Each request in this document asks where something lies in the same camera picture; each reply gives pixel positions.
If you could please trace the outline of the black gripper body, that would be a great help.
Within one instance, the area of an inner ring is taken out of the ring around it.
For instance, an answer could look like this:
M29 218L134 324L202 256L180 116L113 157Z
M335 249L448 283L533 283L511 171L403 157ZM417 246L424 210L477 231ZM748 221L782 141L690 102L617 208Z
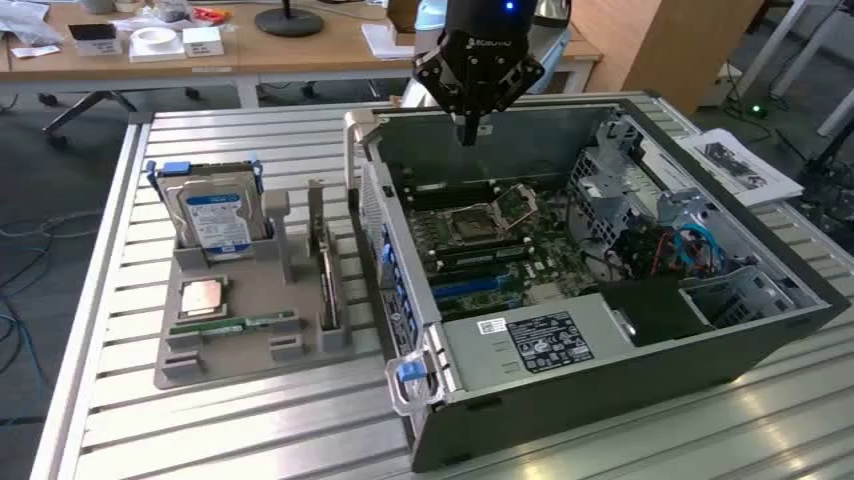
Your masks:
M439 48L471 100L477 64L493 57L529 54L533 1L451 1Z

